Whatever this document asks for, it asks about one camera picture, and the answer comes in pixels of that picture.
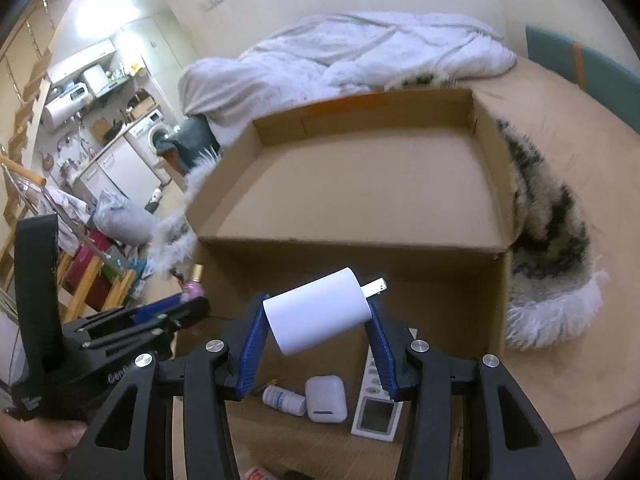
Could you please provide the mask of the person's left hand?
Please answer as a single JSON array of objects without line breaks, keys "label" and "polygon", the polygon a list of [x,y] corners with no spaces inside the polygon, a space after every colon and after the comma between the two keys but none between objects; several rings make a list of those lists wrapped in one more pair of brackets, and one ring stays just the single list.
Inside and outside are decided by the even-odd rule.
[{"label": "person's left hand", "polygon": [[58,479],[88,426],[74,420],[17,420],[1,414],[1,444],[29,479]]}]

